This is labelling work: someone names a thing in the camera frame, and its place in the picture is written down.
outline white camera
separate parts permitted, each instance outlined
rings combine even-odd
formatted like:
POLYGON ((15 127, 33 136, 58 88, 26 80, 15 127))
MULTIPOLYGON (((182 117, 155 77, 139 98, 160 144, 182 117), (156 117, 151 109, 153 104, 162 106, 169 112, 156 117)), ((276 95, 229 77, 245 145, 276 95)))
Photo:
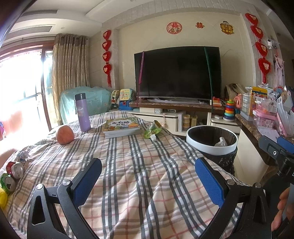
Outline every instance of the white camera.
POLYGON ((268 48, 272 49, 273 48, 273 43, 271 39, 268 39, 268 48))

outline red heart decoration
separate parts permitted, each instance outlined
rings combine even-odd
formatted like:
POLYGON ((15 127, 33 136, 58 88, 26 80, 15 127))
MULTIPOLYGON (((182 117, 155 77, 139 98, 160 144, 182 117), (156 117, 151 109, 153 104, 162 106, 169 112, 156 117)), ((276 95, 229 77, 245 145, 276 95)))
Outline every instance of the red heart decoration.
POLYGON ((106 32, 103 33, 103 38, 105 40, 108 40, 110 35, 111 35, 111 30, 107 30, 106 32))
POLYGON ((266 55, 268 54, 268 49, 267 49, 267 47, 266 47, 264 44, 260 43, 260 42, 256 42, 256 43, 255 43, 255 46, 256 46, 258 52, 259 52, 263 57, 266 57, 266 55))
POLYGON ((257 38, 262 39, 263 38, 263 32, 262 30, 257 27, 257 26, 250 26, 252 32, 254 33, 254 35, 257 36, 257 38))
POLYGON ((254 26, 256 26, 258 24, 258 19, 256 16, 250 14, 250 13, 246 13, 245 17, 248 19, 249 22, 251 22, 254 26))
POLYGON ((108 84, 108 87, 111 88, 111 78, 110 78, 111 65, 110 65, 110 64, 106 64, 106 65, 103 67, 103 71, 104 71, 104 73, 107 75, 107 84, 108 84))
POLYGON ((270 62, 266 60, 265 58, 259 58, 258 59, 258 65, 263 73, 263 80, 262 82, 266 84, 266 75, 270 72, 270 62))
POLYGON ((103 47, 103 49, 105 51, 108 51, 109 48, 110 48, 110 46, 111 46, 111 40, 107 40, 107 41, 105 41, 105 42, 102 43, 102 47, 103 47))
POLYGON ((103 58, 103 60, 104 60, 105 62, 109 62, 110 57, 111 57, 111 52, 105 52, 105 53, 103 53, 103 55, 102 55, 102 58, 103 58))

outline curtain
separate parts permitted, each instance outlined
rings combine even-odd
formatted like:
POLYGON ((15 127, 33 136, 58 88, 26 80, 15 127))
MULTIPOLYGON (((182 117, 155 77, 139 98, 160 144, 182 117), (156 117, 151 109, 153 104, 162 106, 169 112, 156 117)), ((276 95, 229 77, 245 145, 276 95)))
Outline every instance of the curtain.
POLYGON ((53 47, 52 88, 58 124, 62 124, 59 97, 64 90, 89 86, 86 37, 58 34, 53 47))

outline finger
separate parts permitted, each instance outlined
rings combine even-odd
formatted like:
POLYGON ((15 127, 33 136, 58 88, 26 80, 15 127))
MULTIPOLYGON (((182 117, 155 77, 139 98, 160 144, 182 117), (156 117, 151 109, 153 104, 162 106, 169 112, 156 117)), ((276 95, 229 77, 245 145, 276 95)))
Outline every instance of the finger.
POLYGON ((281 222, 282 222, 282 213, 283 213, 283 211, 280 210, 276 214, 276 216, 275 216, 275 218, 274 218, 274 220, 273 220, 273 222, 271 224, 271 230, 272 231, 277 230, 279 228, 279 226, 281 225, 281 222))
POLYGON ((284 210, 287 204, 287 199, 283 199, 278 203, 278 209, 279 210, 284 210))
POLYGON ((288 198, 289 197, 289 192, 290 192, 290 187, 287 188, 284 192, 281 193, 280 200, 288 198))
POLYGON ((290 204, 287 207, 286 215, 287 215, 287 218, 288 218, 289 221, 293 218, 293 216, 294 216, 294 204, 290 204))

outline television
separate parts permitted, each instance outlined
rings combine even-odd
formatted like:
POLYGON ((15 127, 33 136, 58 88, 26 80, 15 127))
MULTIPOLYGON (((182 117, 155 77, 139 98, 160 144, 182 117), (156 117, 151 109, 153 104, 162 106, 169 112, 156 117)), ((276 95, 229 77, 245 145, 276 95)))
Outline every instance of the television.
MULTIPOLYGON (((206 47, 212 76, 213 96, 221 96, 221 58, 218 47, 206 47)), ((139 97, 211 99, 204 47, 170 47, 134 54, 139 97)))

